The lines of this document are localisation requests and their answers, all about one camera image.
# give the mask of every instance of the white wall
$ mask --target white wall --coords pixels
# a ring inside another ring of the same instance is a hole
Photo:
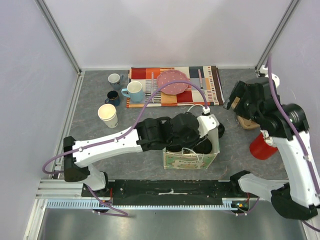
[[[87,69],[253,67],[290,0],[45,2],[80,67]]]
[[[21,240],[77,74],[34,0],[1,1],[0,23],[0,238]]]
[[[298,5],[272,54],[281,102],[297,103],[310,125],[311,149],[320,171],[320,1]]]

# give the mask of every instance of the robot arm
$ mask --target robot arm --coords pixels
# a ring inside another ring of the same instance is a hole
[[[275,210],[285,218],[307,220],[317,215],[316,207],[320,205],[320,200],[307,161],[314,169],[316,166],[310,150],[309,125],[302,108],[296,104],[282,105],[308,149],[308,160],[304,159],[297,137],[274,103],[268,78],[239,81],[224,107],[229,109],[236,97],[240,100],[234,111],[238,116],[258,123],[267,135],[267,140],[272,141],[278,148],[289,183],[279,184],[273,180],[256,177],[247,171],[237,173],[231,180],[237,184],[238,190],[255,194],[271,202]]]
[[[181,148],[192,149],[200,145],[206,135],[218,126],[219,122],[213,114],[195,117],[186,112],[174,118],[147,118],[121,139],[117,137],[130,128],[92,140],[76,141],[72,136],[66,137],[63,142],[64,152],[74,149],[79,151],[64,157],[64,179],[66,182],[82,182],[94,191],[105,189],[108,187],[108,175],[98,171],[93,163],[120,154],[164,148],[172,152],[179,152]],[[114,141],[83,149],[84,146],[107,140]]]

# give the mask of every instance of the pink plate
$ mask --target pink plate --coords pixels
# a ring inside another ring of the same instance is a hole
[[[158,85],[158,88],[162,87],[167,83],[172,83],[176,81],[189,82],[189,79],[187,75],[185,75],[182,71],[179,71],[179,70],[164,71],[156,78],[156,83]],[[188,84],[177,82],[164,87],[161,90],[161,92],[167,95],[177,95],[177,94],[183,93],[187,88],[188,88]]]

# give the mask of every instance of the red canister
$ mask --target red canister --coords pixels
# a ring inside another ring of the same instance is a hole
[[[250,144],[250,152],[252,156],[259,160],[266,160],[270,158],[276,151],[278,151],[278,148],[268,145],[265,142],[262,133],[260,133]]]

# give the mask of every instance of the blue mug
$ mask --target blue mug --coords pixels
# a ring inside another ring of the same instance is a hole
[[[132,81],[126,88],[121,90],[123,96],[130,98],[133,103],[142,103],[144,99],[144,91],[139,81]]]
[[[113,73],[108,76],[108,82],[110,83],[111,87],[114,90],[120,90],[121,89],[121,80],[124,76],[122,75],[121,78],[119,74]]]
[[[104,100],[105,104],[112,104],[115,107],[120,105],[120,96],[116,91],[110,91],[106,96],[107,99]]]

